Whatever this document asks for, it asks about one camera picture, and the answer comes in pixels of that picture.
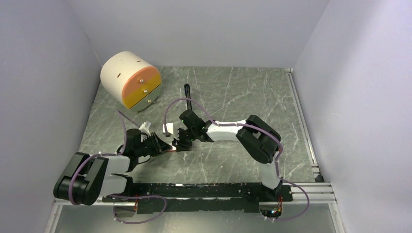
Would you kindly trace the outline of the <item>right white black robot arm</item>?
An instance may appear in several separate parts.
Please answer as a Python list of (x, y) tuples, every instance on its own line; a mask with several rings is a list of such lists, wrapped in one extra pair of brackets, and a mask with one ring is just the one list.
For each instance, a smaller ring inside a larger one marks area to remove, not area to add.
[(281, 194), (282, 180), (279, 177), (275, 155), (282, 151), (281, 136), (256, 115), (235, 122), (204, 121), (194, 111), (184, 111), (179, 119), (185, 129), (176, 128), (172, 123), (163, 126), (163, 133), (172, 136), (172, 145), (177, 151), (191, 150), (193, 141), (239, 142), (249, 155), (261, 166), (262, 195), (273, 201)]

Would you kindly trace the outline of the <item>blue black stapler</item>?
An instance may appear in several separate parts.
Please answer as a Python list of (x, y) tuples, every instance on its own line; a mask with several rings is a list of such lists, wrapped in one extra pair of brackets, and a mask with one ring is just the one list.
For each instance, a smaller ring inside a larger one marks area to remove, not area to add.
[(184, 84), (184, 94), (186, 99), (186, 107), (188, 110), (193, 110), (192, 101), (191, 101), (191, 92), (190, 85), (188, 83)]

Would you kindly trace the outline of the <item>red staples box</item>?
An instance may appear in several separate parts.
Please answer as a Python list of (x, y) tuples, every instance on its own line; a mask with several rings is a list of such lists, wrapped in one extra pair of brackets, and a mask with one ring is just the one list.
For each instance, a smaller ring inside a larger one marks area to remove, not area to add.
[(176, 152), (176, 147), (172, 146), (170, 150), (167, 150), (167, 152)]

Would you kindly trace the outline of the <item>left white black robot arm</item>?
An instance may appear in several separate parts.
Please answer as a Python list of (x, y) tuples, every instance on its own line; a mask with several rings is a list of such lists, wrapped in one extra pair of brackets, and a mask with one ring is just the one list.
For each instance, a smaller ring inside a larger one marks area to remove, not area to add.
[(53, 195), (73, 205), (92, 205), (99, 197), (115, 194), (123, 202), (134, 197), (133, 179), (126, 175), (137, 165), (172, 150), (155, 133), (128, 129), (116, 153), (76, 152), (58, 178)]

